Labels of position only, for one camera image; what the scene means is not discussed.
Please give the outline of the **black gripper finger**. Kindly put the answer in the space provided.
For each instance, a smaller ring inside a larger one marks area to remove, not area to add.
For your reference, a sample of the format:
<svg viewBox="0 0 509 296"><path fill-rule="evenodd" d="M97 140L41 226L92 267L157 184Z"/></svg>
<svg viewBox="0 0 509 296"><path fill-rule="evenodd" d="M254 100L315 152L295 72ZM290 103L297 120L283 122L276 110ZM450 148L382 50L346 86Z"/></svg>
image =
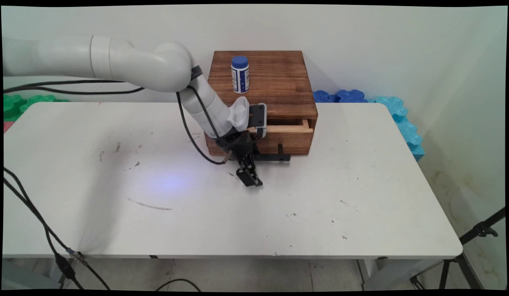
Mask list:
<svg viewBox="0 0 509 296"><path fill-rule="evenodd" d="M256 165L251 158L243 158L238 161L239 168L236 170L237 177L246 187L256 185Z"/></svg>
<svg viewBox="0 0 509 296"><path fill-rule="evenodd" d="M247 156L247 171L249 175L249 185L247 185L247 187L261 187L263 182L260 180L256 172L256 164L254 162L253 154L249 154Z"/></svg>

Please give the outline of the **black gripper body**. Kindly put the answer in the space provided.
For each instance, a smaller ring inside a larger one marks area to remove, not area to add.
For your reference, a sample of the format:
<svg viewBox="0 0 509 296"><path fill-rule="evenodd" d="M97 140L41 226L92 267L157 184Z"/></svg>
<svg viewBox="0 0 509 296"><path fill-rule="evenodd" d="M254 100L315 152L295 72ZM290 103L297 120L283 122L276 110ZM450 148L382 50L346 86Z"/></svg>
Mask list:
<svg viewBox="0 0 509 296"><path fill-rule="evenodd" d="M230 152L230 159L242 163L254 154L259 153L258 137L250 131L229 132L215 140L216 144L225 152Z"/></svg>

